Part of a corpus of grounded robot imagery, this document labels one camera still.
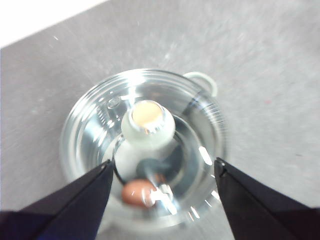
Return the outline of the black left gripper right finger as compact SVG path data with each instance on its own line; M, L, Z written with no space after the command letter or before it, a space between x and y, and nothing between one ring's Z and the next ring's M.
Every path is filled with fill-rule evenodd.
M308 207L245 174L214 161L217 191L236 240L318 240L320 209Z

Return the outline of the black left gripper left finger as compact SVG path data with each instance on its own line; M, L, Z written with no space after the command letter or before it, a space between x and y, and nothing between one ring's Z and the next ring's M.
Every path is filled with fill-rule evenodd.
M20 210L0 213L2 240L94 240L109 200L114 164L106 161Z

